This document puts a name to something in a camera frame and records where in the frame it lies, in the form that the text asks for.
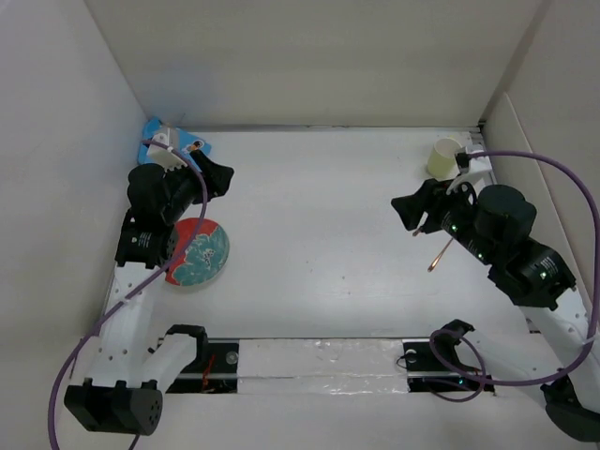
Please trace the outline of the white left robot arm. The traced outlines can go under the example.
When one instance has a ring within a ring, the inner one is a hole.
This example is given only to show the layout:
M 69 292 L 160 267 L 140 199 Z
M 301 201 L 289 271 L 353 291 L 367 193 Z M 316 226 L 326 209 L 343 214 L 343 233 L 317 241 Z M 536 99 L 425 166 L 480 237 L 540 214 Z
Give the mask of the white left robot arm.
M 97 355 L 82 383 L 67 387 L 64 405 L 88 431 L 149 436 L 163 398 L 185 369 L 208 363 L 208 337 L 199 325 L 175 324 L 150 352 L 146 338 L 156 296 L 152 285 L 183 257 L 190 239 L 176 222 L 192 204 L 206 206 L 229 190 L 234 170 L 202 150 L 162 149 L 172 163 L 149 163 L 127 176 L 129 208 L 115 253 L 107 310 L 94 325 Z

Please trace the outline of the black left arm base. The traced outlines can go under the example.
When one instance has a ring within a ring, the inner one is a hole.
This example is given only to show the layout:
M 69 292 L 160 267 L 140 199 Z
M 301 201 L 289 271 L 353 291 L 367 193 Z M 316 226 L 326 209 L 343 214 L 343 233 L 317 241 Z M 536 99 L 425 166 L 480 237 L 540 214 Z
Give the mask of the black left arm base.
M 202 357 L 177 376 L 168 394 L 235 394 L 238 386 L 240 341 L 210 339 Z

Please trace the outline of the blue space-print placemat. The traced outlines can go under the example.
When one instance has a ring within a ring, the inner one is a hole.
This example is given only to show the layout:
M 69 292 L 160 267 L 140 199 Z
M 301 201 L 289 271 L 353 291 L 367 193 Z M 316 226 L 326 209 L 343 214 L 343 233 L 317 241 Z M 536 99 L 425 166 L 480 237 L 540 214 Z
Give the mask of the blue space-print placemat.
M 170 127 L 160 119 L 153 117 L 142 127 L 143 141 L 159 141 L 165 136 L 170 145 L 177 147 L 181 152 L 188 154 L 190 151 L 198 149 L 209 156 L 212 151 L 212 145 L 206 140 L 192 135 L 179 127 Z

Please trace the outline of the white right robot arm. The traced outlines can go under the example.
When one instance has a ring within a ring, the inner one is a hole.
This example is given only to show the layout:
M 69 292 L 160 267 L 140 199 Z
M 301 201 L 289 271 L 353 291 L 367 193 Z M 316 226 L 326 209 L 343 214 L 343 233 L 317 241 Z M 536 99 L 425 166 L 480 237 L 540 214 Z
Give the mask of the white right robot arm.
M 530 236 L 535 207 L 515 188 L 426 180 L 391 201 L 414 233 L 444 231 L 487 267 L 488 279 L 530 320 L 560 364 L 529 358 L 453 320 L 433 333 L 436 363 L 477 384 L 520 389 L 563 433 L 599 441 L 599 352 L 577 282 L 561 255 Z

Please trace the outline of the red and teal plate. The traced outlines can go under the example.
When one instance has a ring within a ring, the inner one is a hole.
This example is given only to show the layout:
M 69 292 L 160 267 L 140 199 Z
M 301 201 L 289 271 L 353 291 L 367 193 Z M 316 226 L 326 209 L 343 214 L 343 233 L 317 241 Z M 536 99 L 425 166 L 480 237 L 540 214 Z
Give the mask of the red and teal plate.
M 214 220 L 205 218 L 193 242 L 171 265 L 165 280 L 175 287 L 199 287 L 218 276 L 229 253 L 226 231 Z

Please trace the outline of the pale yellow mug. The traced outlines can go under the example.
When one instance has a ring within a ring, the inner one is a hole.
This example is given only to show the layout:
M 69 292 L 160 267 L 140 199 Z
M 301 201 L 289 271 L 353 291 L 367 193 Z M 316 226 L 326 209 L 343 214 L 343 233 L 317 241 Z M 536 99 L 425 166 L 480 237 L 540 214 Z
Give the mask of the pale yellow mug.
M 455 154 L 461 148 L 462 145 L 452 138 L 436 141 L 427 160 L 427 173 L 436 179 L 446 179 L 455 168 Z

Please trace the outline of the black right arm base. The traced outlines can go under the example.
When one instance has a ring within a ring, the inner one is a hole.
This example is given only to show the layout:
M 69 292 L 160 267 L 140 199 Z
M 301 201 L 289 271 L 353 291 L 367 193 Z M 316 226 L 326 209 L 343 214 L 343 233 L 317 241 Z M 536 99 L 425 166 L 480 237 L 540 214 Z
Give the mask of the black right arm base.
M 448 371 L 430 351 L 426 338 L 402 340 L 396 366 L 406 374 L 411 394 L 470 394 L 479 388 L 479 383 Z

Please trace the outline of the copper fork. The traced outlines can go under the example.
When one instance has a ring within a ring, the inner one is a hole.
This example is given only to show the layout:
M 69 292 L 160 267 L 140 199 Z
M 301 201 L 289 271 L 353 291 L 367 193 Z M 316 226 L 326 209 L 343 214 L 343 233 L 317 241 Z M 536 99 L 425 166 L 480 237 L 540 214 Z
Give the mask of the copper fork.
M 427 271 L 429 273 L 431 273 L 432 271 L 435 270 L 435 268 L 438 266 L 438 264 L 440 263 L 440 260 L 442 259 L 442 257 L 444 256 L 444 254 L 446 253 L 446 251 L 449 249 L 449 247 L 452 245 L 452 243 L 454 242 L 453 239 L 450 239 L 442 248 L 442 250 L 440 251 L 440 253 L 433 259 L 433 261 L 431 262 L 431 264 L 427 267 Z

